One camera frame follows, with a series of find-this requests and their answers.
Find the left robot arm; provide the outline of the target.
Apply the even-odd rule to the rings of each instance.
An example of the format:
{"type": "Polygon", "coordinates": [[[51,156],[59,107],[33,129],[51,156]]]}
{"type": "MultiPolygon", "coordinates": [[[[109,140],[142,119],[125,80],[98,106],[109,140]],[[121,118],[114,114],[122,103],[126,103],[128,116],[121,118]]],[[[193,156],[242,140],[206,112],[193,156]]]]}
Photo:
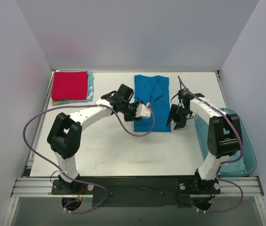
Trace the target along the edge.
{"type": "Polygon", "coordinates": [[[59,182],[67,193],[74,194],[79,189],[75,154],[80,147],[81,134],[86,128],[113,113],[122,113],[125,121],[141,121],[143,118],[151,117],[149,103],[130,103],[132,96],[133,89],[122,84],[117,91],[101,96],[94,107],[56,116],[47,142],[55,153],[58,166],[62,169],[59,173],[59,182]]]}

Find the blue t shirt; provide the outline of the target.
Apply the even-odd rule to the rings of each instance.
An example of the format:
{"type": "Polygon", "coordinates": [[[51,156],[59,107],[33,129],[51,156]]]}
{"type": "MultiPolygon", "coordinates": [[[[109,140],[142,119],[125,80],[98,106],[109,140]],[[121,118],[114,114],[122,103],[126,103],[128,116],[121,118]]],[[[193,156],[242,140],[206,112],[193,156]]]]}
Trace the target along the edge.
{"type": "Polygon", "coordinates": [[[135,75],[134,100],[150,103],[154,113],[149,119],[134,122],[135,132],[171,132],[171,126],[166,125],[170,112],[168,77],[135,75]]]}

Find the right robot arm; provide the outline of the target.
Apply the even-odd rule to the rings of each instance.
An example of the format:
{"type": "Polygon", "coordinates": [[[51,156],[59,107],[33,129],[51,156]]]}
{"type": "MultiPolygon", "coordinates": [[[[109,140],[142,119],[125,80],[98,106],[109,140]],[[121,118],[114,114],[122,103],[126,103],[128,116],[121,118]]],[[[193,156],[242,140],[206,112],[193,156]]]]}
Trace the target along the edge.
{"type": "Polygon", "coordinates": [[[192,180],[180,183],[179,187],[190,185],[198,193],[208,188],[218,190],[216,178],[222,165],[229,163],[229,158],[243,148],[240,118],[214,107],[201,93],[190,94],[187,89],[180,89],[174,97],[179,103],[171,105],[167,126],[174,122],[174,130],[182,129],[193,113],[208,126],[208,154],[192,180]]]}

